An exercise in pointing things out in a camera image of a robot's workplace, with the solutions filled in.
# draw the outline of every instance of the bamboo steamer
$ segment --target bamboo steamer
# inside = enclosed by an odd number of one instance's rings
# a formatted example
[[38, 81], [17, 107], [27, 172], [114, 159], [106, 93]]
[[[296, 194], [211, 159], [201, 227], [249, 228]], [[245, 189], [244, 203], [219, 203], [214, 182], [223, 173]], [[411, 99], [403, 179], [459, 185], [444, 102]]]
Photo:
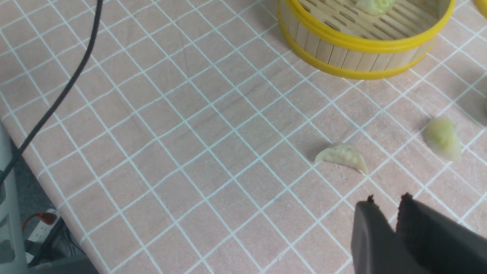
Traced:
[[450, 18], [454, 0], [396, 0], [371, 16], [358, 0], [279, 0], [285, 40], [307, 63], [344, 78], [381, 79], [402, 73], [429, 51]]
[[487, 0], [474, 0], [480, 14], [487, 18]]

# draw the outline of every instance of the steamed dumpling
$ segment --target steamed dumpling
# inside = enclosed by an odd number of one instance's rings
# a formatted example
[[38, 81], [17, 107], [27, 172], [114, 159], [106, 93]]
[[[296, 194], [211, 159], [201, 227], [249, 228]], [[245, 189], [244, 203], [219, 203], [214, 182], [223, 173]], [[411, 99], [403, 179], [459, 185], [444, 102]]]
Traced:
[[395, 0], [358, 0], [355, 7], [372, 16], [386, 14], [395, 4]]
[[462, 157], [462, 144], [453, 122], [447, 117], [432, 119], [423, 132], [426, 144], [440, 157], [457, 161]]
[[339, 143], [331, 145], [316, 156], [315, 163], [321, 161], [348, 166], [360, 170], [365, 175], [369, 174], [362, 154], [349, 144]]

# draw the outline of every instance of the electrical outlet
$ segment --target electrical outlet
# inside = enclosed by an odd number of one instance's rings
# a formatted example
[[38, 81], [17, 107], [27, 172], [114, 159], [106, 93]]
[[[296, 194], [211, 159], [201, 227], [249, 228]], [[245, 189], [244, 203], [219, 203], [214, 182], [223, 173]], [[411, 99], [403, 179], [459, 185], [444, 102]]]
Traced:
[[[52, 225], [47, 225], [44, 222], [42, 222], [40, 219], [37, 218], [37, 220], [39, 220], [39, 224], [36, 226], [36, 228], [34, 229], [32, 234], [30, 234], [30, 236], [28, 238], [29, 241], [39, 243], [39, 244], [43, 243], [46, 240], [47, 236], [49, 236], [49, 233], [51, 233], [51, 230], [53, 229], [53, 227], [59, 221], [61, 214], [57, 210], [49, 209], [47, 212], [56, 214], [56, 216], [57, 216], [56, 221]], [[32, 261], [32, 259], [34, 258], [34, 255], [35, 254], [30, 254], [27, 252], [25, 253], [25, 256], [27, 257], [27, 263], [30, 263]]]

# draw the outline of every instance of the pink tablecloth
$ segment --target pink tablecloth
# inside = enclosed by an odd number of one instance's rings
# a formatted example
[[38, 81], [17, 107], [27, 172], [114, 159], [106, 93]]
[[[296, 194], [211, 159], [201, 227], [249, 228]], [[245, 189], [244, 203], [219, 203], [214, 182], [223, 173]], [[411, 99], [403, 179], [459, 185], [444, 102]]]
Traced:
[[[0, 0], [0, 115], [16, 144], [81, 60], [94, 4]], [[410, 192], [487, 235], [487, 20], [472, 1], [416, 67], [377, 81], [300, 60], [276, 5], [105, 1], [92, 60], [24, 155], [101, 273], [352, 273], [369, 194], [392, 224]], [[421, 138], [439, 115], [461, 162]], [[334, 142], [370, 176], [311, 162]]]

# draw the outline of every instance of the red plug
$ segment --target red plug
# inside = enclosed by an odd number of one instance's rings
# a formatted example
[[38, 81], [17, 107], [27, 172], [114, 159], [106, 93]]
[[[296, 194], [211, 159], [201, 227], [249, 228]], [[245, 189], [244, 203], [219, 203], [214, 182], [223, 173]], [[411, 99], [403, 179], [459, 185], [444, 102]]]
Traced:
[[39, 218], [46, 225], [52, 225], [57, 219], [57, 215], [51, 212], [39, 213]]
[[50, 213], [50, 212], [45, 212], [45, 213], [35, 213], [35, 214], [32, 214], [30, 215], [25, 221], [24, 223], [22, 224], [22, 231], [24, 231], [25, 229], [25, 225], [27, 225], [27, 222], [30, 221], [30, 219], [34, 218], [34, 217], [39, 217], [39, 219], [45, 223], [46, 225], [52, 225], [54, 224], [54, 222], [57, 220], [57, 215], [54, 214], [54, 213]]

